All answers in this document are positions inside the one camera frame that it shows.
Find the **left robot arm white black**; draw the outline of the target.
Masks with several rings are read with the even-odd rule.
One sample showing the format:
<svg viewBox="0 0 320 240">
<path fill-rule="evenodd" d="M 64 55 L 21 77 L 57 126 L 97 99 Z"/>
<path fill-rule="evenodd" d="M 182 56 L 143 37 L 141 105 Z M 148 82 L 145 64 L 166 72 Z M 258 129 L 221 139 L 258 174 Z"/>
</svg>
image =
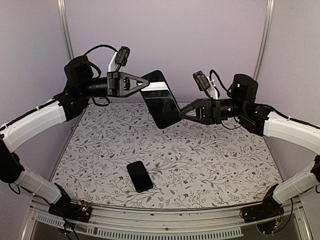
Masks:
<svg viewBox="0 0 320 240">
<path fill-rule="evenodd" d="M 67 82 L 61 93 L 0 127 L 0 180 L 55 204 L 63 217 L 70 217 L 75 211 L 68 194 L 22 165 L 15 151 L 45 130 L 78 117 L 92 98 L 127 98 L 150 84 L 146 79 L 119 71 L 125 60 L 114 56 L 110 64 L 111 70 L 102 77 L 101 70 L 86 55 L 72 59 L 64 67 Z"/>
</svg>

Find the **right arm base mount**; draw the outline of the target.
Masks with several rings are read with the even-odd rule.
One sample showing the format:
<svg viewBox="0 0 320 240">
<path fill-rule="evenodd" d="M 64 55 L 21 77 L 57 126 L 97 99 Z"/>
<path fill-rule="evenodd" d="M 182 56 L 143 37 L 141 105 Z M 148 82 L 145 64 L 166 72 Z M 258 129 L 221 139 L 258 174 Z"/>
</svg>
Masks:
<svg viewBox="0 0 320 240">
<path fill-rule="evenodd" d="M 245 223 L 265 220 L 284 214 L 284 208 L 281 203 L 273 198 L 274 191 L 279 184 L 273 185 L 265 194 L 262 202 L 257 205 L 246 206 L 240 209 L 239 216 Z"/>
</svg>

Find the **large black phone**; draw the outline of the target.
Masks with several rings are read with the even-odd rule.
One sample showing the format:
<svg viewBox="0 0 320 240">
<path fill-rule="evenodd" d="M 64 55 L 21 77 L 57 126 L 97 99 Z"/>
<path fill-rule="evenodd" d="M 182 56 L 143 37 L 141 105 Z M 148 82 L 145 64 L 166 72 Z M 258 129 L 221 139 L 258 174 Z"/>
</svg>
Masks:
<svg viewBox="0 0 320 240">
<path fill-rule="evenodd" d="M 142 78 L 148 80 L 149 85 L 140 94 L 155 125 L 159 129 L 165 129 L 180 122 L 180 108 L 164 74 L 160 70 L 154 70 Z"/>
</svg>

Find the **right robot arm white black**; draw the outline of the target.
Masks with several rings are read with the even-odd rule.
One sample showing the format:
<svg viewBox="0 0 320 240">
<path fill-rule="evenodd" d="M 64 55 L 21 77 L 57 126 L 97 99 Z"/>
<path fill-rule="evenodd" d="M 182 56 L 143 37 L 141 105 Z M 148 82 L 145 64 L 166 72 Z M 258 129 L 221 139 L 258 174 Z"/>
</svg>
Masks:
<svg viewBox="0 0 320 240">
<path fill-rule="evenodd" d="M 234 75 L 232 84 L 226 89 L 226 99 L 219 99 L 211 76 L 205 76 L 202 71 L 198 71 L 193 74 L 193 78 L 199 90 L 206 93 L 207 98 L 196 99 L 183 107 L 179 112 L 182 119 L 203 125 L 218 125 L 224 120 L 237 117 L 240 126 L 252 134 L 281 139 L 316 154 L 309 166 L 268 190 L 258 208 L 262 218 L 269 218 L 278 210 L 278 206 L 287 200 L 319 186 L 318 125 L 286 116 L 270 105 L 256 103 L 258 82 L 248 75 Z"/>
</svg>

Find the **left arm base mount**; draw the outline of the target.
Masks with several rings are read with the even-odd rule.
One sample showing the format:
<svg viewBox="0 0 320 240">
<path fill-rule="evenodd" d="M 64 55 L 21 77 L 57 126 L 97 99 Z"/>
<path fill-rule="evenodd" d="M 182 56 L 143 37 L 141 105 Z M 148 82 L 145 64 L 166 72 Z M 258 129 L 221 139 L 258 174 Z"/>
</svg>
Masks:
<svg viewBox="0 0 320 240">
<path fill-rule="evenodd" d="M 78 200 L 72 202 L 71 197 L 57 183 L 54 183 L 61 192 L 61 197 L 56 203 L 51 203 L 48 213 L 67 220 L 88 223 L 92 214 L 91 203 Z"/>
</svg>

